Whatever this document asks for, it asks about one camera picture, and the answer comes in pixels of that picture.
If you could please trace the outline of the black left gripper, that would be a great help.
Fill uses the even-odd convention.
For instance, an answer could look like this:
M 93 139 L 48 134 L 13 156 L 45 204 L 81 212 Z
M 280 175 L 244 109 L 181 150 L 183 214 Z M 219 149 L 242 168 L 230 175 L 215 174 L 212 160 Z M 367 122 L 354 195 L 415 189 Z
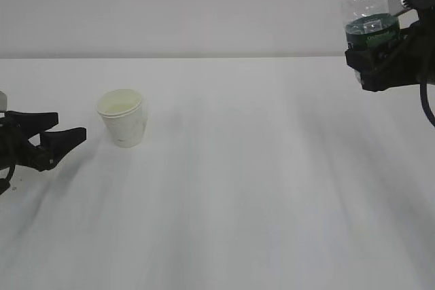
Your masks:
M 45 132 L 58 124 L 58 113 L 6 111 L 1 118 L 1 170 L 16 166 L 52 170 L 86 140 L 84 127 Z

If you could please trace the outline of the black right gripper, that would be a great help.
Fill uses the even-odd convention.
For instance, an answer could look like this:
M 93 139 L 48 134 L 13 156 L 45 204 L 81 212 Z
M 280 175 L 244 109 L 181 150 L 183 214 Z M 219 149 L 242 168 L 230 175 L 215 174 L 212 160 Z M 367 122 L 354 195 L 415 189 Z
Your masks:
M 365 50 L 345 51 L 347 66 L 360 73 L 363 90 L 382 92 L 417 85 L 426 62 L 428 83 L 434 85 L 434 10 L 418 10 L 417 14 L 418 21 L 396 38 Z

